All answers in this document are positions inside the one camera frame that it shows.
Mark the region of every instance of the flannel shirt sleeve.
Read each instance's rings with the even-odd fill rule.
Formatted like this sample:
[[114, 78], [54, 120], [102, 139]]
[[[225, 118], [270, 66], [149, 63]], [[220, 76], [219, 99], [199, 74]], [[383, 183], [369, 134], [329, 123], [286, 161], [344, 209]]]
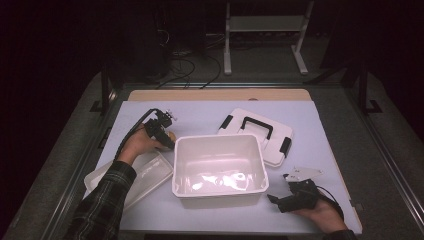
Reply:
[[118, 239], [125, 197], [136, 176], [130, 165], [114, 161], [78, 205], [64, 239]]

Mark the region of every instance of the plastic container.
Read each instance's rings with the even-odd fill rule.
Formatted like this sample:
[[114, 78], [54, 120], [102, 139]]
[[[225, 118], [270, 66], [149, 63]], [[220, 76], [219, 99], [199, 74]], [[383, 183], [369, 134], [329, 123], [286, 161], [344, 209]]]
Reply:
[[179, 138], [172, 192], [186, 208], [254, 205], [269, 186], [254, 135]]
[[[106, 171], [112, 165], [112, 162], [108, 162], [84, 178], [85, 186], [89, 192], [97, 187]], [[173, 173], [171, 164], [157, 151], [151, 151], [138, 156], [132, 167], [137, 172], [137, 177], [125, 198], [124, 211], [159, 187]]]

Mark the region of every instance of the white tray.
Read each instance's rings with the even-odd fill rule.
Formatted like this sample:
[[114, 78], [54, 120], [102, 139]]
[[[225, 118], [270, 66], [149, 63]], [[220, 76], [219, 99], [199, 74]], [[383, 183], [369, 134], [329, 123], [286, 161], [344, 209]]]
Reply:
[[[84, 183], [89, 192], [97, 187], [112, 162], [108, 162], [85, 177]], [[133, 163], [133, 168], [137, 172], [137, 177], [125, 198], [124, 211], [159, 187], [173, 174], [171, 164], [157, 151], [138, 156]]]

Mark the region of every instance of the dark background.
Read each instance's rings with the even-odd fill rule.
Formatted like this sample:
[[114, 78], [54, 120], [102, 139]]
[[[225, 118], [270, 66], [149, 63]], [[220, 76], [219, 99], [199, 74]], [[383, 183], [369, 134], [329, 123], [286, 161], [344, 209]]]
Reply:
[[[424, 139], [424, 9], [418, 2], [316, 1], [308, 35], [331, 34], [325, 67], [349, 58], [358, 48], [366, 52], [370, 72], [383, 82], [389, 97]], [[187, 34], [224, 31], [223, 1], [206, 2], [201, 8], [193, 2], [173, 4], [180, 7], [178, 13], [170, 11], [170, 5], [158, 8], [137, 1], [1, 1], [0, 236], [102, 63], [115, 68], [116, 77], [125, 75], [131, 65], [143, 66], [135, 81], [148, 82], [148, 77], [166, 73], [166, 51], [154, 44], [158, 36], [141, 36], [131, 30], [134, 26], [151, 33], [155, 24], [165, 24], [160, 27], [180, 34], [181, 39], [191, 38], [181, 26], [196, 29]], [[235, 11], [241, 14], [256, 9], [272, 14], [277, 3], [270, 1], [262, 8], [251, 1], [237, 4]], [[123, 12], [126, 17], [117, 21]], [[166, 16], [166, 21], [155, 22], [158, 15]], [[203, 26], [193, 23], [199, 16]], [[143, 46], [137, 46], [138, 38]], [[201, 41], [192, 44], [199, 46]], [[154, 51], [146, 51], [146, 46]]]

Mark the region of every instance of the white table surface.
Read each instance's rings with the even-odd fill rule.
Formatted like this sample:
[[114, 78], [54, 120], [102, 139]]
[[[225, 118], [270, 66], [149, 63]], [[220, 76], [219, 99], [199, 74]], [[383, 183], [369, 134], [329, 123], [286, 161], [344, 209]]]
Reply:
[[[278, 168], [266, 167], [270, 186], [253, 206], [213, 209], [185, 209], [172, 193], [171, 179], [123, 214], [122, 230], [146, 232], [184, 232], [215, 234], [292, 235], [316, 233], [309, 220], [290, 213], [280, 213], [266, 194], [291, 195], [282, 175], [294, 167], [321, 169], [324, 174], [314, 182], [330, 191], [345, 214], [347, 226], [362, 233], [356, 211], [334, 159], [319, 114], [313, 101], [127, 101], [123, 102], [96, 168], [113, 159], [128, 130], [149, 109], [170, 109], [178, 121], [168, 130], [178, 137], [213, 135], [235, 108], [262, 115], [293, 128], [292, 147]], [[174, 152], [162, 152], [173, 165]]]

